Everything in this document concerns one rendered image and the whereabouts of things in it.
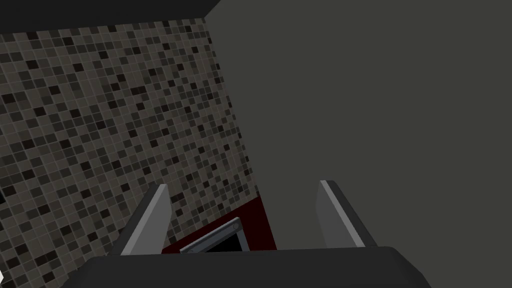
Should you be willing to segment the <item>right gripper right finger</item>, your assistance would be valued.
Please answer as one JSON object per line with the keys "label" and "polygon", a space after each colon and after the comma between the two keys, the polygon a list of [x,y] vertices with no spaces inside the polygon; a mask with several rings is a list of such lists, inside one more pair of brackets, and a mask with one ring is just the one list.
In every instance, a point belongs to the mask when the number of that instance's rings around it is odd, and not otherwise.
{"label": "right gripper right finger", "polygon": [[327,249],[378,246],[335,181],[319,181],[315,212]]}

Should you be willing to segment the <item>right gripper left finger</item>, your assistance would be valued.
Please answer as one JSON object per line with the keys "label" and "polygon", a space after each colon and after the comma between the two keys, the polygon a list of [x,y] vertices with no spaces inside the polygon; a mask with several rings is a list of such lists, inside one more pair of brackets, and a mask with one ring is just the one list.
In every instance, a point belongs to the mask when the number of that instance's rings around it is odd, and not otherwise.
{"label": "right gripper left finger", "polygon": [[166,184],[154,184],[132,213],[109,256],[157,255],[164,248],[172,218]]}

